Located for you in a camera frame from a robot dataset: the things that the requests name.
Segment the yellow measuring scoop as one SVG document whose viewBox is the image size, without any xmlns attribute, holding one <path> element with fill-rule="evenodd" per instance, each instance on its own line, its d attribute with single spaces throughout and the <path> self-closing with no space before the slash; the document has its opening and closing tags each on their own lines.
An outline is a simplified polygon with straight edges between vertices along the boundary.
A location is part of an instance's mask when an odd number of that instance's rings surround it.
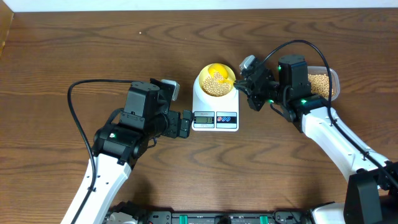
<svg viewBox="0 0 398 224">
<path fill-rule="evenodd" d="M 220 84 L 227 83 L 231 86 L 234 85 L 235 78 L 233 78 L 229 68 L 226 65 L 213 63 L 208 67 L 208 73 Z"/>
</svg>

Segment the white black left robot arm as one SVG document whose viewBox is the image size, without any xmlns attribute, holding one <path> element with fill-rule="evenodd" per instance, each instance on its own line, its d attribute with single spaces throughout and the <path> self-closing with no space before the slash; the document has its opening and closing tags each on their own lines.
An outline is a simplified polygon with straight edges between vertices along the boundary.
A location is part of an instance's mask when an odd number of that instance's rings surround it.
<svg viewBox="0 0 398 224">
<path fill-rule="evenodd" d="M 88 138 L 72 104 L 70 85 L 68 107 L 88 150 L 89 161 L 83 181 L 69 206 L 63 223 L 103 223 L 111 202 L 128 179 L 138 158 L 160 136 L 187 138 L 193 114 L 177 112 L 170 105 L 178 97 L 180 85 L 173 80 L 129 80 L 126 104 L 115 109 L 97 130 L 94 142 Z"/>
</svg>

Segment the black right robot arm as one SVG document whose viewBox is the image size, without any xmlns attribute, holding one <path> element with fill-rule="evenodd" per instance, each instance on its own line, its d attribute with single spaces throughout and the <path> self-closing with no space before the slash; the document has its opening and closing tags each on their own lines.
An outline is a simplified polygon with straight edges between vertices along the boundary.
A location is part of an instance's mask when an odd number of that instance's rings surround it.
<svg viewBox="0 0 398 224">
<path fill-rule="evenodd" d="M 376 152 L 345 125 L 331 103 L 312 93 L 302 55 L 279 59 L 274 78 L 255 56 L 239 69 L 234 87 L 259 111 L 265 103 L 279 105 L 279 114 L 316 142 L 348 182 L 345 202 L 310 209 L 304 223 L 397 223 L 397 163 Z"/>
</svg>

